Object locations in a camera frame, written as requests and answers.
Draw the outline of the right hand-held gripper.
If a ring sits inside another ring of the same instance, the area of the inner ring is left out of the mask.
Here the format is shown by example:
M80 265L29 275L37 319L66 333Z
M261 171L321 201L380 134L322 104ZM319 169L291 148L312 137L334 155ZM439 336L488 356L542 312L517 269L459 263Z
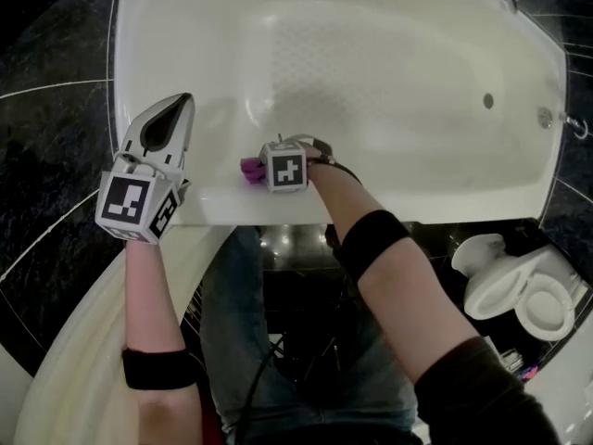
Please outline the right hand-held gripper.
M265 167L265 184L271 193L297 192L308 187L305 144L324 155L333 154L329 144L308 134L298 134L263 145L259 158Z

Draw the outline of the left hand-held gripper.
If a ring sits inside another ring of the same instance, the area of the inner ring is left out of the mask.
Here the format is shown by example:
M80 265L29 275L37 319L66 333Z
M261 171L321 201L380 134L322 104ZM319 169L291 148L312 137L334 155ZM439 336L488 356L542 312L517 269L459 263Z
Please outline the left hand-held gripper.
M180 93L158 101L132 121L123 151L101 176L98 226L124 241L159 243L191 184L183 158L195 111L193 96Z

